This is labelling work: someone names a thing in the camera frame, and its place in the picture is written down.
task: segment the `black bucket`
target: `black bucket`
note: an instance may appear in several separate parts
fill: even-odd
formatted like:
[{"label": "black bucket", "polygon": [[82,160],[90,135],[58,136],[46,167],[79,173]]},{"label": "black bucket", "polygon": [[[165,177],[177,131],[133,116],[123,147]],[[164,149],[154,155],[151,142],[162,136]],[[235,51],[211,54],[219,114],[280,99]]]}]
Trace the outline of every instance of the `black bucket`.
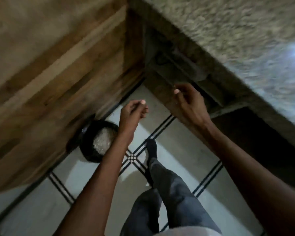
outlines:
[{"label": "black bucket", "polygon": [[103,128],[110,128],[118,132],[118,125],[105,120],[93,120],[82,129],[80,149],[83,156],[91,162],[100,163],[104,155],[100,154],[93,145],[94,139]]}]

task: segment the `forearm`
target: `forearm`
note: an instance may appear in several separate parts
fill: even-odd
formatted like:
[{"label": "forearm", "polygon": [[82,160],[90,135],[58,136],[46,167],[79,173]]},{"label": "forearm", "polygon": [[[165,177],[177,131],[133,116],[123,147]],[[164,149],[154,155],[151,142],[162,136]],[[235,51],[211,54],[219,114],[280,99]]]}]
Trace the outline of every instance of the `forearm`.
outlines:
[{"label": "forearm", "polygon": [[118,135],[54,235],[104,235],[114,189],[128,144]]},{"label": "forearm", "polygon": [[199,127],[246,202],[269,234],[295,234],[295,191],[213,124]]}]

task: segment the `stone countertop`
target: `stone countertop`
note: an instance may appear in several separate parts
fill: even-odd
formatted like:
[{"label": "stone countertop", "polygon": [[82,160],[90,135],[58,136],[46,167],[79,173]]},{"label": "stone countertop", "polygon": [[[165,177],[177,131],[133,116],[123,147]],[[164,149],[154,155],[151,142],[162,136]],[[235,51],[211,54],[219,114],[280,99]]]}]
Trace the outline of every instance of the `stone countertop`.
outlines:
[{"label": "stone countertop", "polygon": [[142,0],[295,125],[295,0]]}]

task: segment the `hand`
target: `hand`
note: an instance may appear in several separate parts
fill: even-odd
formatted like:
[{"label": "hand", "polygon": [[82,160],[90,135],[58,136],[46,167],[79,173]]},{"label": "hand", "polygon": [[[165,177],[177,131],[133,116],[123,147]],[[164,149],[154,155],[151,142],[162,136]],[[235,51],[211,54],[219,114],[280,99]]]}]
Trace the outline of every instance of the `hand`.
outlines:
[{"label": "hand", "polygon": [[133,140],[139,120],[145,118],[148,113],[148,106],[145,103],[145,100],[132,100],[121,109],[118,134],[128,138],[128,144]]},{"label": "hand", "polygon": [[202,95],[189,83],[176,84],[175,87],[174,94],[184,116],[200,127],[211,123]]}]

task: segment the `leg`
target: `leg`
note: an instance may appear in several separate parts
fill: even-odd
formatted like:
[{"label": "leg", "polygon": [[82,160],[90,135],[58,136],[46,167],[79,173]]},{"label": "leg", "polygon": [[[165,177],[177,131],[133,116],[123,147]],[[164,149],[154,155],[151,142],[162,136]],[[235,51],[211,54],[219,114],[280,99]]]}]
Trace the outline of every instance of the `leg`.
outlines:
[{"label": "leg", "polygon": [[158,217],[162,199],[156,189],[143,192],[134,202],[122,227],[121,236],[152,236],[159,232]]},{"label": "leg", "polygon": [[148,141],[147,149],[149,152],[148,168],[153,186],[158,190],[166,206],[169,227],[202,226],[221,234],[218,226],[181,177],[166,169],[157,160],[155,141],[154,143]]}]

